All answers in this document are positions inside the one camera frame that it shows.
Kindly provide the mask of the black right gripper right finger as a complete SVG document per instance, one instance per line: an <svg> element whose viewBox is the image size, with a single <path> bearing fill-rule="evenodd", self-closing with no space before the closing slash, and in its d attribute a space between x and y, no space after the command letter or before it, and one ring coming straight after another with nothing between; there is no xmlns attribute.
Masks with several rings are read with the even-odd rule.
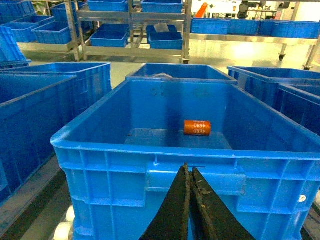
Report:
<svg viewBox="0 0 320 240"><path fill-rule="evenodd" d="M197 168L191 172L190 222L194 240L253 240Z"/></svg>

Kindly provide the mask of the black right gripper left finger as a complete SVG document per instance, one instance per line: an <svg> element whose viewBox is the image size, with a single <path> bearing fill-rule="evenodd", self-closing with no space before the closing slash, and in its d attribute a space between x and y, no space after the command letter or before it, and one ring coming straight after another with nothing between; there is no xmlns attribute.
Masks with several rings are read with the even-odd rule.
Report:
<svg viewBox="0 0 320 240"><path fill-rule="evenodd" d="M172 185L141 240L186 240L189 230L191 176L188 165L181 166Z"/></svg>

